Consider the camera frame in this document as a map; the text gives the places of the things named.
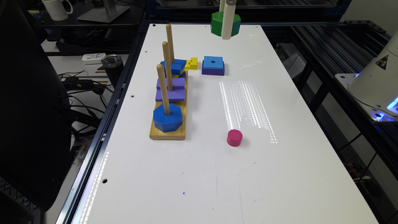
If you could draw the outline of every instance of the yellow cross block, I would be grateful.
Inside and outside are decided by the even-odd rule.
[[[196,70],[198,69],[198,58],[191,58],[191,60],[187,60],[185,64],[185,68],[187,70]]]

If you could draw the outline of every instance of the wooden peg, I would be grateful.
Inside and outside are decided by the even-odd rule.
[[[169,86],[169,91],[173,91],[173,78],[172,78],[172,67],[170,65],[170,53],[169,53],[169,44],[166,41],[163,41],[163,56],[164,56],[164,64],[166,67],[166,77],[167,84]]]
[[[166,25],[166,33],[167,33],[167,42],[169,43],[170,63],[175,63],[172,26],[170,24]]]
[[[164,67],[159,64],[156,66],[157,76],[159,77],[160,91],[162,92],[162,101],[164,107],[164,115],[170,115],[169,95],[167,94],[166,78],[164,77]]]

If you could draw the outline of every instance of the blue square with hole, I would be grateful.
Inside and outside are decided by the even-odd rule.
[[[203,68],[211,70],[222,70],[224,69],[223,58],[205,56],[205,59],[203,60]]]

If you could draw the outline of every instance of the blue octagon block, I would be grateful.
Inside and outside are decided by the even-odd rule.
[[[163,132],[176,131],[182,124],[181,108],[170,104],[170,115],[164,115],[164,106],[160,105],[154,110],[155,127]]]
[[[170,64],[172,67],[172,75],[181,75],[184,71],[186,60],[174,59],[173,64]],[[164,61],[160,63],[164,67],[164,73],[166,74],[166,66],[164,65]]]
[[[222,70],[224,69],[223,58],[205,56],[205,59],[203,60],[203,68],[210,70]]]

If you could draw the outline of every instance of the coffee mug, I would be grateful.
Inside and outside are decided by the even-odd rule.
[[[70,12],[67,12],[62,5],[62,2],[66,1],[70,5]],[[73,13],[72,4],[68,0],[42,0],[47,12],[54,21],[62,21],[68,19],[68,15]]]

